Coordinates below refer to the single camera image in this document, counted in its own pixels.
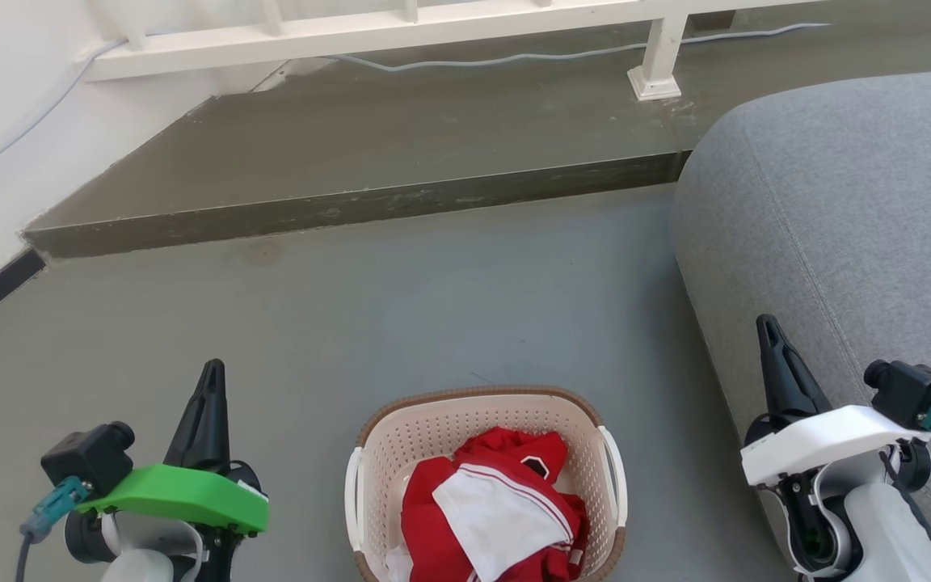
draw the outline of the white cable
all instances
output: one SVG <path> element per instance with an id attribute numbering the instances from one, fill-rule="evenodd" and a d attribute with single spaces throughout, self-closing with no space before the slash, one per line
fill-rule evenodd
<path id="1" fill-rule="evenodd" d="M 710 43 L 714 40 L 730 40 L 731 38 L 753 38 L 758 36 L 778 36 L 778 34 L 784 34 L 792 30 L 798 30 L 801 28 L 814 28 L 818 26 L 828 26 L 827 23 L 794 23 L 794 25 L 785 26 L 776 30 L 753 30 L 749 32 L 725 32 L 723 34 L 710 34 L 710 36 L 695 36 L 692 38 L 683 38 L 681 41 L 682 44 L 697 44 L 697 43 Z M 85 71 L 88 70 L 89 66 L 92 66 L 92 62 L 103 55 L 104 53 L 113 51 L 113 49 L 120 47 L 120 45 L 127 43 L 127 40 L 114 40 L 111 43 L 104 44 L 103 47 L 97 48 L 95 51 L 90 53 L 88 57 L 85 58 L 85 61 L 81 65 L 81 69 L 78 70 L 78 73 L 74 75 L 74 78 L 71 78 L 68 82 L 66 89 L 64 89 L 60 94 L 53 100 L 51 104 L 44 111 L 42 111 L 36 120 L 34 120 L 30 125 L 21 132 L 16 133 L 16 136 L 12 137 L 3 147 L 0 147 L 0 155 L 3 152 L 10 149 L 16 142 L 22 139 L 23 136 L 28 135 L 31 132 L 31 129 L 35 129 L 38 123 L 41 123 L 45 117 L 48 117 L 49 113 L 52 113 L 56 109 L 56 106 L 59 106 L 63 102 L 63 99 L 67 95 L 70 95 L 71 90 L 74 89 L 74 86 L 78 85 L 78 81 L 81 81 L 81 77 L 84 76 Z M 611 55 L 613 53 L 623 53 L 625 51 L 634 51 L 635 49 L 644 49 L 647 43 L 637 43 L 637 44 L 626 44 L 624 47 L 613 47 L 613 48 L 599 48 L 597 51 L 585 51 L 583 53 L 573 53 L 569 55 L 533 55 L 529 53 L 524 53 L 521 55 L 512 55 L 510 57 L 503 57 L 501 59 L 490 59 L 485 61 L 425 61 L 425 62 L 416 62 L 409 64 L 402 64 L 398 66 L 387 66 L 385 64 L 380 64 L 372 61 L 366 61 L 365 59 L 360 59 L 358 57 L 352 57 L 350 55 L 333 55 L 331 59 L 357 63 L 360 65 L 372 67 L 372 69 L 384 70 L 387 73 L 399 73 L 403 70 L 413 70 L 413 69 L 422 69 L 422 67 L 428 66 L 460 66 L 460 67 L 470 67 L 470 66 L 491 66 L 498 64 L 505 64 L 513 61 L 532 59 L 532 60 L 546 60 L 546 61 L 568 61 L 573 59 L 583 59 L 585 57 L 594 57 L 598 55 Z"/>
<path id="2" fill-rule="evenodd" d="M 828 26 L 827 23 L 794 23 L 794 25 L 785 26 L 776 30 L 753 30 L 749 32 L 725 32 L 723 34 L 710 34 L 710 36 L 695 36 L 692 38 L 683 38 L 680 41 L 681 44 L 697 44 L 697 43 L 710 43 L 714 40 L 730 40 L 731 38 L 751 38 L 757 36 L 779 36 L 779 34 L 784 34 L 792 30 L 798 30 L 802 28 L 815 28 L 819 26 Z M 414 62 L 409 64 L 402 64 L 398 66 L 387 66 L 385 64 L 380 64 L 372 61 L 366 61 L 358 57 L 352 57 L 350 55 L 333 55 L 331 57 L 326 57 L 330 59 L 335 59 L 339 61 L 352 62 L 376 70 L 384 70 L 386 73 L 400 73 L 403 70 L 413 70 L 413 69 L 422 69 L 426 66 L 460 66 L 460 67 L 470 67 L 470 66 L 491 66 L 495 64 L 505 64 L 514 61 L 520 61 L 524 59 L 532 60 L 542 60 L 542 61 L 569 61 L 573 59 L 583 59 L 585 57 L 594 57 L 599 55 L 611 55 L 613 53 L 623 53 L 625 51 L 634 51 L 635 49 L 644 49 L 647 43 L 636 43 L 636 44 L 625 44 L 623 47 L 613 47 L 613 48 L 599 48 L 597 51 L 585 51 L 583 53 L 573 53 L 569 55 L 533 55 L 529 53 L 524 53 L 521 55 L 512 55 L 510 57 L 503 57 L 501 59 L 490 59 L 485 61 L 425 61 L 425 62 Z"/>
<path id="3" fill-rule="evenodd" d="M 91 54 L 89 54 L 89 56 L 85 59 L 85 62 L 81 64 L 81 69 L 78 70 L 78 73 L 74 75 L 74 78 L 71 78 L 70 82 L 68 82 L 66 89 L 64 89 L 62 92 L 60 92 L 59 95 L 57 95 L 57 97 L 53 100 L 53 102 L 50 103 L 48 107 L 46 107 L 38 115 L 36 120 L 32 121 L 25 129 L 21 130 L 21 133 L 16 133 L 16 135 L 12 137 L 12 139 L 9 140 L 7 143 L 5 143 L 3 147 L 0 147 L 0 155 L 2 155 L 5 150 L 10 149 L 12 146 L 14 146 L 16 142 L 19 142 L 19 140 L 21 140 L 23 136 L 28 135 L 31 132 L 31 129 L 34 129 L 38 125 L 38 123 L 41 123 L 41 121 L 44 120 L 45 117 L 48 117 L 48 114 L 52 113 L 52 111 L 56 109 L 56 106 L 62 103 L 63 99 L 65 99 L 67 95 L 70 95 L 71 90 L 74 89 L 75 85 L 78 85 L 78 81 L 81 81 L 81 77 L 84 76 L 85 71 L 88 70 L 88 67 L 92 66 L 92 62 L 96 59 L 96 57 L 98 57 L 99 55 L 103 55 L 103 53 L 106 53 L 107 51 L 113 51 L 113 49 L 118 48 L 120 47 L 120 45 L 125 44 L 125 43 L 127 43 L 127 40 L 123 40 L 123 38 L 122 40 L 114 40 L 111 43 L 104 44 L 103 47 L 99 47 L 95 51 L 93 51 Z"/>

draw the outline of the perforated basket wall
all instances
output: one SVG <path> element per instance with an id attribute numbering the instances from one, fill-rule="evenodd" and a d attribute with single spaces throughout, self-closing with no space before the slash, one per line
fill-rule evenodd
<path id="1" fill-rule="evenodd" d="M 569 447 L 558 483 L 588 508 L 591 535 L 581 579 L 602 580 L 616 567 L 625 530 L 617 527 L 617 498 L 606 456 L 601 420 L 576 394 L 550 386 L 485 386 L 425 394 L 394 402 L 366 423 L 358 487 L 363 521 L 358 566 L 366 580 L 386 582 L 385 556 L 391 539 L 389 513 L 399 512 L 402 490 L 395 482 L 407 465 L 454 453 L 466 439 L 488 428 L 533 434 L 557 431 Z"/>

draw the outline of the beige plastic basket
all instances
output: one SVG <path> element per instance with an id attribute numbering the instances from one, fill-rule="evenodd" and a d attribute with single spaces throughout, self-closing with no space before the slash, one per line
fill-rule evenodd
<path id="1" fill-rule="evenodd" d="M 627 479 L 613 435 L 591 405 L 551 386 L 484 386 L 399 400 L 365 423 L 347 464 L 343 505 L 362 577 L 389 582 L 385 556 L 400 544 L 400 504 L 418 461 L 454 453 L 488 428 L 557 431 L 569 447 L 555 489 L 588 508 L 591 533 L 580 579 L 598 582 L 624 551 Z"/>

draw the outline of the gray sofa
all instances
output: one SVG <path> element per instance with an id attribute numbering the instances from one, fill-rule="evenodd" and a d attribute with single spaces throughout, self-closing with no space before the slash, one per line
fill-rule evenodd
<path id="1" fill-rule="evenodd" d="M 876 358 L 931 365 L 931 74 L 728 113 L 680 177 L 672 237 L 739 434 L 765 412 L 760 313 L 835 405 L 869 402 Z M 916 500 L 931 522 L 931 479 Z"/>

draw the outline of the striped trim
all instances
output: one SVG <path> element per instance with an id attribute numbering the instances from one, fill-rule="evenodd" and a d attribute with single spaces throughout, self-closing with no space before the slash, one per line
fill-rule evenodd
<path id="1" fill-rule="evenodd" d="M 514 480 L 508 478 L 505 473 L 492 467 L 462 463 L 459 465 L 458 470 L 469 473 L 469 475 L 474 476 L 474 478 L 495 480 L 495 482 L 502 483 L 505 487 L 509 487 L 510 490 L 513 490 L 514 493 L 517 493 L 521 497 L 528 498 L 528 500 L 535 502 L 535 504 L 544 508 L 544 511 L 552 516 L 555 522 L 558 522 L 558 525 L 562 527 L 562 532 L 566 534 L 568 544 L 573 544 L 573 533 L 570 530 L 570 522 L 566 519 L 566 516 L 558 510 L 554 502 L 548 500 L 548 498 L 539 491 L 521 485 L 521 483 L 514 482 Z"/>

